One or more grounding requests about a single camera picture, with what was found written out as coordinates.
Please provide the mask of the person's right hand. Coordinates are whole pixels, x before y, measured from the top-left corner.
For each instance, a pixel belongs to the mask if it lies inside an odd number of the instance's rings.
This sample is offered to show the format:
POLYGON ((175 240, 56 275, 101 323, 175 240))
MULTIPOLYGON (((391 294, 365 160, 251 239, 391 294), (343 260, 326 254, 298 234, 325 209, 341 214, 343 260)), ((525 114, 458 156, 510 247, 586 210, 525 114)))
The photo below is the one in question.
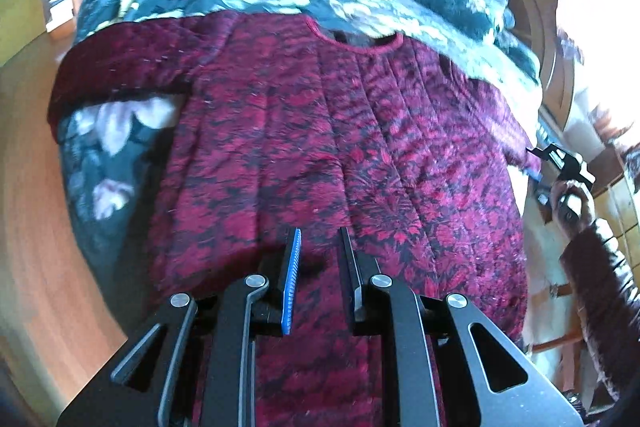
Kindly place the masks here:
POLYGON ((552 218, 571 241, 596 220, 593 198, 588 188, 577 181, 555 181, 550 192, 552 218))

